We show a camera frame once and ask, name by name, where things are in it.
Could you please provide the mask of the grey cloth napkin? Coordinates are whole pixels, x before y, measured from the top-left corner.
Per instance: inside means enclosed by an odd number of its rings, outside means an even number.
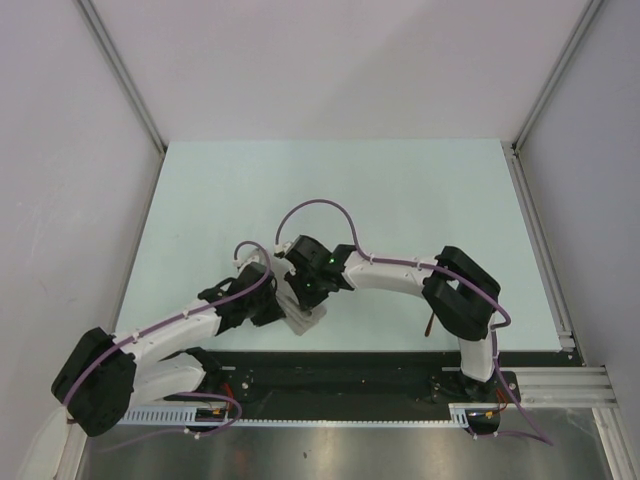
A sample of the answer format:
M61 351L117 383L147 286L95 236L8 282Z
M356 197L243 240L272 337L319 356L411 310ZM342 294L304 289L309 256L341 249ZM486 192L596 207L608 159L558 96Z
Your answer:
M293 297L283 293L277 293L276 300L284 313L284 322L297 336L304 335L317 325L327 313L327 308L324 305L303 310Z

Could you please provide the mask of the copper fork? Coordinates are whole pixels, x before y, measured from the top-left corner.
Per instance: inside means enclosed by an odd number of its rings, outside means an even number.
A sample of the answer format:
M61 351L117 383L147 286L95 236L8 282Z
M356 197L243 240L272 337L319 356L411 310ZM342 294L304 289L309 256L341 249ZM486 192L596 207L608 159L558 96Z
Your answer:
M427 323L425 331L424 331L424 337L425 338L428 338L430 336L432 328L433 328L434 320L435 320L435 314L432 312L432 314L429 317L429 321Z

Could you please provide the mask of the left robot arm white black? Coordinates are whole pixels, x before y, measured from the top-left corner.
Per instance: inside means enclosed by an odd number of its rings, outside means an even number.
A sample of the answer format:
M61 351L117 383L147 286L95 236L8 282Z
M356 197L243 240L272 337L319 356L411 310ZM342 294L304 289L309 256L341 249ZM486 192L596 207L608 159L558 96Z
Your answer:
M166 396L193 393L207 400L221 376L187 352L187 347L252 319L282 317L273 271L251 262L200 292L184 311L128 334L100 327L84 333L55 377L51 392L68 418L89 437L111 430L131 407Z

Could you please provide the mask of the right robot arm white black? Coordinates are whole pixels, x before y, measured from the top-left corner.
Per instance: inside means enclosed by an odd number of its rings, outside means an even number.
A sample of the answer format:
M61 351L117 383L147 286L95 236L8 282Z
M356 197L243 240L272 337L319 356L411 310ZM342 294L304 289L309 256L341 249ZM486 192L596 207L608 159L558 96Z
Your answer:
M351 244L330 251L301 235L276 253L297 307L312 312L341 290L384 290L423 298L432 316L458 338L461 388L473 401L497 389L496 345L490 338L500 285L461 249L446 246L425 261L365 254Z

